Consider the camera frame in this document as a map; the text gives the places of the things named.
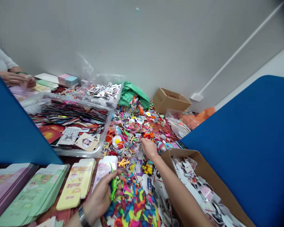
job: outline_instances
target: green plastic bag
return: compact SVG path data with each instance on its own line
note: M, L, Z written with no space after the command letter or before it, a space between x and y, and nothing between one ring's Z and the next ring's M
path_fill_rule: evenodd
M151 105L150 99L147 97L147 95L136 85L133 85L131 82L125 81L124 87L121 93L121 98L119 101L119 105L121 106L130 106L130 102L133 100L133 97L135 95L139 96L139 100L141 102L141 105L144 109L148 109Z

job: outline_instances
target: blue panel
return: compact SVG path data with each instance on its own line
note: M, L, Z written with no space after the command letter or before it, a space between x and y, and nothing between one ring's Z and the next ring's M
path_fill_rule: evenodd
M200 151L256 226L282 226L283 77L260 77L181 141Z
M0 164L63 164L0 78Z

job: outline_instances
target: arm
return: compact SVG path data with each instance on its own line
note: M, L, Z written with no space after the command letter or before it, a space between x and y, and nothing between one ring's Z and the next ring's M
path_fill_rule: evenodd
M11 69L9 69L9 72L11 73L17 73L17 72L24 72L23 69L21 69L19 66L14 66Z
M13 60L8 57L1 49L0 59L4 61L5 65L8 68L8 72L0 71L1 78L8 86L19 86L24 82L24 80L27 81L28 88L36 86L36 81L33 77L30 77L28 78L28 80L26 80L27 75L25 73L16 74L17 72L23 72L23 69L21 69L15 62L13 62Z
M156 145L149 139L141 139L143 151L154 163L163 180L165 189L184 226L208 226L211 223L201 207L174 172L157 153Z
M91 197L84 203L83 211L86 220L90 226L94 226L97 219L102 217L111 204L110 200L110 182L116 176L123 181L124 177L121 175L121 170L113 171L111 174L104 176L96 185ZM121 194L121 185L118 185L116 197ZM76 212L71 219L64 225L64 227L81 227L79 214Z

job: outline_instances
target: plastic storage bin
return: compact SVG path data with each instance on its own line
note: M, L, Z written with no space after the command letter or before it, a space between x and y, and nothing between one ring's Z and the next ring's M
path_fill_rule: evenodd
M97 74L97 76L93 79L88 81L86 84L82 85L81 88L74 93L76 97L78 97L80 100L86 101L86 102L92 102L100 106L109 107L112 109L115 109L119 103L119 100L121 98L121 92L123 89L124 81L126 77L123 75L114 75L114 74ZM112 84L121 84L120 90L118 94L116 95L116 100L110 99L110 100L102 100L98 98L91 98L85 96L84 91L88 91L91 89L92 85L99 84L99 85L108 85L108 83L111 82Z
M97 110L105 110L105 111L108 112L106 123L104 125L103 130L102 130L102 133L100 134L99 143L98 143L97 147L92 152L88 152L88 151L81 150L81 149L67 148L67 147L62 147L62 146L61 147L53 147L53 149L56 151L56 153L58 155L61 155L61 156L74 156L74 157L84 157L84 158L98 158L98 157L100 157L101 151L102 151L102 148L103 148L103 144L105 142L105 138L106 138L106 135L107 135L107 131L108 131L109 125L111 123L113 110L108 108L108 107L99 106L99 105L94 104L94 103L77 100L77 99L74 99L73 97L70 97L70 96L61 96L61 95L57 95L57 94L53 94L53 93L47 93L47 92L42 92L42 93L36 94L33 97L27 98L26 100L22 101L20 104L22 105L22 107L25 108L27 106L39 103L40 101L42 101L44 99L51 99L51 100L55 100L55 101L59 101L59 102L69 101L71 103L77 103L77 104L84 106L84 107L88 107L88 108L93 107Z

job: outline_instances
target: white pipe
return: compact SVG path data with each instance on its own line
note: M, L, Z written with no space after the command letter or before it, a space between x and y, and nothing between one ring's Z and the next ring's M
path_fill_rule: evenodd
M226 66L238 55L238 53L251 41L251 39L270 21L271 18L281 9L284 5L284 1L260 24L260 26L251 34L251 36L240 46L240 48L228 59L228 61L219 69L219 71L211 78L211 80L205 85L205 87L198 93L200 95L212 81L226 68Z

